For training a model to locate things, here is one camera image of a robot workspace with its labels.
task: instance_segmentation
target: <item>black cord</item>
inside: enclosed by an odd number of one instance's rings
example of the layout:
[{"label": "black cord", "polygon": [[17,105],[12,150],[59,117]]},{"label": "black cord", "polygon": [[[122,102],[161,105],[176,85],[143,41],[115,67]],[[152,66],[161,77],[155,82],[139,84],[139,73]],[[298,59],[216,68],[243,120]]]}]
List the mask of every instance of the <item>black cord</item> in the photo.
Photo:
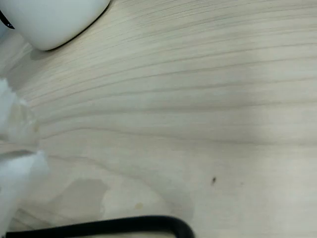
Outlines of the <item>black cord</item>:
[{"label": "black cord", "polygon": [[14,29],[14,27],[11,25],[11,23],[6,19],[4,14],[0,11],[0,20],[3,22],[4,25],[6,25],[8,28]]},{"label": "black cord", "polygon": [[169,232],[177,238],[195,238],[189,225],[170,216],[130,217],[43,230],[9,232],[6,238],[73,238],[130,232]]}]

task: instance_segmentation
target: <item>white tissue paper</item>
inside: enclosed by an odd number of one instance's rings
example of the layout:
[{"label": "white tissue paper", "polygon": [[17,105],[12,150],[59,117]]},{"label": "white tissue paper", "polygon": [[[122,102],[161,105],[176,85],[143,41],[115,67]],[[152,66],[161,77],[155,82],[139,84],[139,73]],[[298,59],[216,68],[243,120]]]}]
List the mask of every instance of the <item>white tissue paper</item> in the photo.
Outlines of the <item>white tissue paper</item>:
[{"label": "white tissue paper", "polygon": [[[0,78],[0,140],[37,148],[38,125],[33,112]],[[19,202],[48,173],[43,151],[0,154],[0,237],[4,236]]]}]

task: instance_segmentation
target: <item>wood grain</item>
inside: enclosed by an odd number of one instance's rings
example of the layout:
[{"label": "wood grain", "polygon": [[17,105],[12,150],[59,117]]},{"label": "wood grain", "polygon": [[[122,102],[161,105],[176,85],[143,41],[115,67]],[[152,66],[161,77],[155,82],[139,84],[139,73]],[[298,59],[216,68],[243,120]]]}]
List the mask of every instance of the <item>wood grain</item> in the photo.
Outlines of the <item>wood grain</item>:
[{"label": "wood grain", "polygon": [[317,236],[315,0],[115,0],[63,47],[10,31],[0,55],[52,169],[13,230],[169,214],[199,238]]}]

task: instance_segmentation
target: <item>light wood surface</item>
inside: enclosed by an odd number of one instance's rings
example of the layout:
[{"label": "light wood surface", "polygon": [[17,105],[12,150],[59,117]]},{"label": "light wood surface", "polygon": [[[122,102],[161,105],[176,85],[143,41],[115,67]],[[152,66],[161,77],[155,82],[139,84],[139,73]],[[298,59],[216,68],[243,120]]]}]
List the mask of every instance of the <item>light wood surface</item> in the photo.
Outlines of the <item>light wood surface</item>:
[{"label": "light wood surface", "polygon": [[12,230],[168,214],[199,238],[317,236],[316,0],[115,0],[55,51],[9,31],[0,56],[52,170]]}]

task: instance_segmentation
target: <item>table surface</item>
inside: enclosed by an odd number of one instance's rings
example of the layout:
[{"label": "table surface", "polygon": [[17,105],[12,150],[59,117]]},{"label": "table surface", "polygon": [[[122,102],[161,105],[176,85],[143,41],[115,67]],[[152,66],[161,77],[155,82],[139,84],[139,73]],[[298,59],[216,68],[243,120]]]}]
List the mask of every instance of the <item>table surface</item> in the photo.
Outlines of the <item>table surface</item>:
[{"label": "table surface", "polygon": [[167,214],[198,238],[317,236],[316,0],[115,0],[63,47],[8,31],[0,55],[52,170],[12,230]]}]

